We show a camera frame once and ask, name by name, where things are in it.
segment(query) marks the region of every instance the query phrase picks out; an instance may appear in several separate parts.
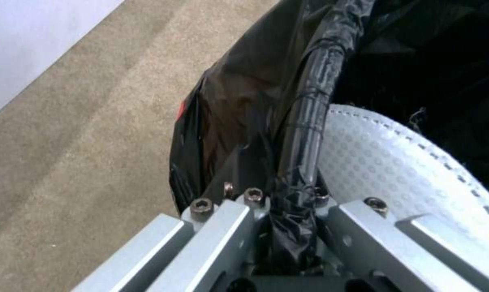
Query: bolt head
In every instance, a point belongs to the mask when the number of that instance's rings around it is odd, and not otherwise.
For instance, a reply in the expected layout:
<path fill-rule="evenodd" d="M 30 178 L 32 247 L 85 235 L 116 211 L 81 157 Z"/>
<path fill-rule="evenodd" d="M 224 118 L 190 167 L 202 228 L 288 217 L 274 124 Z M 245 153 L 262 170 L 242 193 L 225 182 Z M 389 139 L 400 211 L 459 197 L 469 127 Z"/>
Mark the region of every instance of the bolt head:
<path fill-rule="evenodd" d="M 376 211 L 378 214 L 382 215 L 383 217 L 387 216 L 387 212 L 389 211 L 389 207 L 387 204 L 375 197 L 368 197 L 365 200 L 363 200 L 367 206 L 371 207 L 372 210 Z"/>
<path fill-rule="evenodd" d="M 249 187 L 244 191 L 244 203 L 251 208 L 261 208 L 265 203 L 265 196 L 261 189 Z"/>
<path fill-rule="evenodd" d="M 233 195 L 233 183 L 229 181 L 224 182 L 224 197 L 229 200 L 235 200 Z"/>
<path fill-rule="evenodd" d="M 197 198 L 190 204 L 190 215 L 194 220 L 204 222 L 213 214 L 213 203 L 209 198 Z"/>

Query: metal plate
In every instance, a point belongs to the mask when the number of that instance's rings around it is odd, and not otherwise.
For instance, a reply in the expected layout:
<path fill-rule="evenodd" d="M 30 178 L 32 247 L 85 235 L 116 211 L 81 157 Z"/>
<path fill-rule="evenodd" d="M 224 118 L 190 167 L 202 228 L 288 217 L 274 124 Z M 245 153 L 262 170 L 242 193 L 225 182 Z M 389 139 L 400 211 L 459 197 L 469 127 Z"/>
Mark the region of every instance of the metal plate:
<path fill-rule="evenodd" d="M 209 291 L 222 272 L 239 268 L 254 240 L 253 212 L 224 201 L 148 291 Z"/>
<path fill-rule="evenodd" d="M 145 290 L 192 235 L 190 223 L 160 214 L 73 290 Z"/>
<path fill-rule="evenodd" d="M 396 223 L 428 252 L 482 291 L 489 291 L 489 253 L 432 215 Z"/>
<path fill-rule="evenodd" d="M 338 256 L 357 277 L 369 281 L 381 271 L 402 291 L 476 291 L 362 201 L 331 208 L 327 226 Z"/>

